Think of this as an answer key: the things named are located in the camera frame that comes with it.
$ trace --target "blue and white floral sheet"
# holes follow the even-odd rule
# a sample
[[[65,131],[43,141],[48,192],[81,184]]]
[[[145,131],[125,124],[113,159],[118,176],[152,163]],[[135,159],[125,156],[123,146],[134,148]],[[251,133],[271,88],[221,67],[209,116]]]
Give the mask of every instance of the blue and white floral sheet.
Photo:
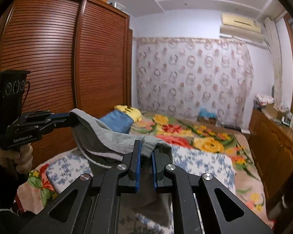
[[[188,173],[200,176],[209,172],[232,193],[236,193],[235,171],[228,156],[176,145],[172,145],[172,155],[174,164],[182,167]],[[58,193],[61,193],[83,173],[89,173],[93,176],[87,159],[78,149],[69,151],[66,156],[50,164],[46,171],[50,182]],[[170,226],[163,227],[141,214],[134,213],[131,209],[122,207],[119,214],[118,233],[174,234],[172,213]]]

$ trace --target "metal screw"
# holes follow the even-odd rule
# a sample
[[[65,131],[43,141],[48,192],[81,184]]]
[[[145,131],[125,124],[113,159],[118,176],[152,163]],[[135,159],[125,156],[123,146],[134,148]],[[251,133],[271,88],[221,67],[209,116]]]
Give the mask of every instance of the metal screw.
[[[211,180],[213,178],[213,175],[211,175],[210,173],[204,173],[203,178],[206,180]]]
[[[168,169],[169,171],[173,171],[174,169],[176,169],[176,166],[174,166],[173,164],[168,164],[166,165],[166,169]]]
[[[80,180],[82,180],[82,181],[86,181],[89,178],[90,178],[90,175],[87,174],[87,173],[84,173],[84,174],[80,175]]]
[[[126,168],[127,168],[127,165],[125,165],[125,164],[123,164],[123,163],[121,163],[121,164],[119,164],[119,165],[117,166],[117,169],[120,170],[120,171],[123,171],[123,170],[125,170]]]

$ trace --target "grey towel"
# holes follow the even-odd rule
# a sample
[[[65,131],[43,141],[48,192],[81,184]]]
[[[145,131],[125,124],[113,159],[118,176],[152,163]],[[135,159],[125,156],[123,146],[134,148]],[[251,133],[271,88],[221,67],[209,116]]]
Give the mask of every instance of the grey towel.
[[[84,156],[101,168],[118,165],[123,155],[133,151],[135,140],[142,141],[141,182],[138,194],[122,194],[121,205],[141,213],[153,221],[169,226],[171,199],[168,195],[158,195],[153,189],[150,157],[155,148],[169,152],[171,146],[154,136],[137,136],[116,133],[100,120],[79,109],[73,109],[80,123],[72,128],[74,139]]]

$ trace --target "wooden louvered door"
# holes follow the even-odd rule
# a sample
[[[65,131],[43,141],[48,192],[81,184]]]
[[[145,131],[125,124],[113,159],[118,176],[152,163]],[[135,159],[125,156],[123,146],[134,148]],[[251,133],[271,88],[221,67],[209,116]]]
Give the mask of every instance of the wooden louvered door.
[[[78,108],[101,117],[126,103],[127,19],[87,1],[77,50]]]
[[[30,70],[23,112],[74,108],[72,53],[80,0],[16,0],[4,29],[0,71]],[[75,147],[70,128],[33,143],[33,167]]]

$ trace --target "patterned curtain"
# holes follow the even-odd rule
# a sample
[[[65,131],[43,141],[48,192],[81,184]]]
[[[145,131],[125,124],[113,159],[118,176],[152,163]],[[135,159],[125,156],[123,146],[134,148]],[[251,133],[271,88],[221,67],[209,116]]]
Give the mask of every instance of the patterned curtain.
[[[196,119],[199,109],[240,126],[252,87],[247,45],[237,40],[137,38],[141,110]]]

